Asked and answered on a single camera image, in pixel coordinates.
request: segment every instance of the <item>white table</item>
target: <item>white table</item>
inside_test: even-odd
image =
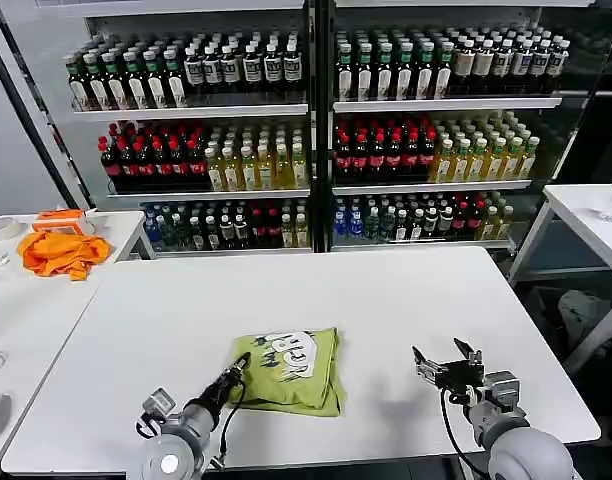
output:
[[[608,185],[547,185],[546,202],[533,223],[508,275],[511,285],[517,283],[528,260],[546,229],[557,215],[575,232],[608,267],[612,269],[612,222],[599,217],[597,208],[605,205],[612,194]],[[575,348],[564,362],[570,373],[578,371],[602,343],[612,337],[612,309]]]
[[[10,261],[0,268],[0,393],[12,398],[12,415],[0,435],[0,460],[46,375],[72,333],[109,266],[125,259],[143,235],[142,212],[92,213],[96,234],[113,247],[110,257],[93,266],[84,282],[68,275],[42,278],[22,266],[17,245],[30,226],[2,245]],[[15,215],[31,222],[35,215]],[[152,252],[146,241],[147,250]]]
[[[563,442],[600,430],[483,248],[425,248],[124,262],[95,294],[12,445],[9,474],[134,471],[142,401],[164,387],[184,405],[221,372],[233,338],[339,328],[348,399],[338,418],[244,410],[229,428],[229,468],[273,468],[454,453],[439,392],[415,375],[411,345],[521,379],[533,426]],[[465,451],[477,450],[449,407]],[[220,429],[210,449],[218,449]]]

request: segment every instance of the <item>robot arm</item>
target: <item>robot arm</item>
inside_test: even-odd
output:
[[[492,480],[580,479],[564,445],[552,435],[530,427],[519,408],[519,380],[510,372],[484,374],[482,352],[455,339],[465,360],[438,364],[415,347],[417,374],[440,389],[444,423],[458,455],[481,477]],[[477,445],[489,452],[488,474],[461,452],[448,422],[445,394],[462,405],[473,426]]]

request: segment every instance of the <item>yellow bottle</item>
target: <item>yellow bottle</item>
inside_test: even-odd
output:
[[[442,151],[433,161],[433,169],[430,177],[431,182],[443,183],[446,181],[446,175],[448,174],[448,168],[450,167],[452,150],[453,141],[450,139],[444,140],[442,142]]]
[[[457,155],[451,159],[450,167],[446,178],[448,182],[461,183],[464,181],[464,175],[466,173],[466,166],[468,164],[468,152],[470,150],[470,140],[462,138],[459,141],[459,148],[457,149]]]
[[[535,163],[535,152],[537,151],[537,145],[539,145],[539,137],[530,137],[526,145],[526,151],[517,165],[517,180],[526,180],[530,169]]]
[[[500,137],[495,140],[493,152],[484,161],[482,180],[493,182],[499,178],[499,168],[504,160],[504,155],[506,155],[506,139]]]
[[[466,182],[479,182],[481,180],[482,168],[486,158],[486,144],[488,141],[485,138],[479,138],[475,144],[473,154],[468,157],[466,164]]]

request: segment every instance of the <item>dark bottle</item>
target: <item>dark bottle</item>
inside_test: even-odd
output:
[[[455,44],[453,42],[442,43],[442,54],[435,74],[435,100],[444,98],[448,92],[448,85],[450,83],[450,75],[452,72],[451,63],[454,49]]]
[[[174,106],[177,108],[188,107],[188,81],[186,75],[182,73],[182,69],[179,66],[179,60],[175,50],[166,50],[164,52],[164,58],[166,59],[166,70],[168,75],[166,80],[170,93],[172,95]]]
[[[80,110],[84,112],[96,110],[98,108],[97,99],[88,83],[87,75],[78,64],[76,57],[74,55],[66,55],[64,63],[69,74],[68,84],[73,91]]]
[[[432,42],[424,42],[421,55],[415,67],[414,97],[417,100],[425,100],[430,92],[431,79],[433,77],[433,49]]]
[[[370,182],[379,182],[382,179],[384,156],[384,134],[378,133],[377,138],[371,146],[370,156],[368,157],[368,172],[366,176]]]
[[[481,48],[475,53],[475,62],[471,72],[470,93],[482,95],[488,93],[488,74],[493,63],[493,41],[484,40]]]

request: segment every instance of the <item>orange object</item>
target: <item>orange object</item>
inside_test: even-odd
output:
[[[17,247],[25,268],[40,277],[69,273],[71,280],[86,280],[90,267],[106,260],[110,250],[101,237],[51,232],[31,233]]]

